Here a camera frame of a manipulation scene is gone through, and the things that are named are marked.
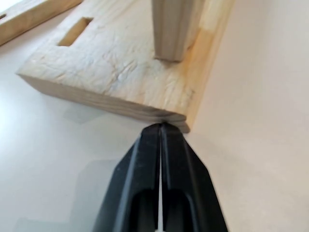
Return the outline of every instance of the rectangular slot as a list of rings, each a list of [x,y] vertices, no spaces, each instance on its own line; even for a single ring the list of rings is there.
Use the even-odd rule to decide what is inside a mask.
[[[75,40],[82,34],[93,18],[82,17],[58,43],[58,46],[71,46]]]
[[[6,17],[6,14],[0,15],[0,19],[3,19],[3,18],[5,18],[5,17]]]

